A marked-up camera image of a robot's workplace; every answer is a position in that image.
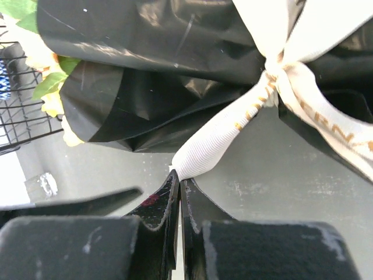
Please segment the white printed ribbon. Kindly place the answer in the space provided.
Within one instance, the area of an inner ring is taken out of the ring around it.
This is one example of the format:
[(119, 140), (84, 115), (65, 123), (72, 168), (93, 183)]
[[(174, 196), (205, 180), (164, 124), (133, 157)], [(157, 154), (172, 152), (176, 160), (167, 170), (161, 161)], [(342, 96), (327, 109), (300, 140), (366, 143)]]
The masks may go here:
[(235, 1), (234, 6), (265, 57), (264, 71), (253, 88), (179, 148), (170, 169), (180, 180), (208, 172), (261, 108), (281, 100), (346, 162), (372, 179), (372, 125), (331, 105), (307, 66), (369, 21), (372, 2)]

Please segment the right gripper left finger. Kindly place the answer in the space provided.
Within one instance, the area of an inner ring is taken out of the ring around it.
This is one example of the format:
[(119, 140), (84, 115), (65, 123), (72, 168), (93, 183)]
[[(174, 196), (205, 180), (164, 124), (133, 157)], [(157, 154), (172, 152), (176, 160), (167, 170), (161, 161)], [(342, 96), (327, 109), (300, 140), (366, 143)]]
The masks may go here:
[(2, 279), (169, 279), (175, 268), (179, 180), (170, 173), (138, 207), (131, 187), (80, 201), (1, 208)]

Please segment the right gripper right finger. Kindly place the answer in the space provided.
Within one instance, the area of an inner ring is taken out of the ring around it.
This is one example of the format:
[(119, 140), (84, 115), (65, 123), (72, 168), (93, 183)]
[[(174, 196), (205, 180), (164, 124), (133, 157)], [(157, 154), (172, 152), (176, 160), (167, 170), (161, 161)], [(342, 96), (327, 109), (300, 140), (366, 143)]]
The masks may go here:
[(181, 182), (180, 193), (186, 279), (360, 279), (327, 223), (240, 221), (193, 179)]

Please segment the pink and yellow flower bouquet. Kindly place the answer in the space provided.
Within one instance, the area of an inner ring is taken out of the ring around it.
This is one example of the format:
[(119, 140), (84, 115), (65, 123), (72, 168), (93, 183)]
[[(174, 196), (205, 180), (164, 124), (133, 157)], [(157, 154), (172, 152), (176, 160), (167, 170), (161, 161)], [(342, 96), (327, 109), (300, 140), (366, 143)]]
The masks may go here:
[(33, 99), (43, 102), (41, 111), (50, 117), (62, 117), (63, 139), (68, 146), (84, 143), (68, 124), (59, 94), (80, 61), (57, 55), (47, 47), (37, 27), (37, 1), (1, 1), (1, 15), (8, 30), (6, 39), (20, 43), (26, 65), (41, 73), (42, 81), (34, 89)]

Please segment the black wrapping paper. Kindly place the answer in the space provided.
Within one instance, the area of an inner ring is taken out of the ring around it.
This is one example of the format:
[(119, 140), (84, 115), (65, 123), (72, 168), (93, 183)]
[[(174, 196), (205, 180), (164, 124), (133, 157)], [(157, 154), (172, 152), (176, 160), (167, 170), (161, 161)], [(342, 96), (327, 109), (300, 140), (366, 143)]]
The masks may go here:
[[(172, 152), (259, 81), (265, 57), (235, 1), (39, 1), (37, 27), (80, 62), (61, 88), (72, 131), (131, 152)], [(372, 18), (307, 63), (324, 98), (372, 125)], [(280, 119), (366, 180), (279, 100)]]

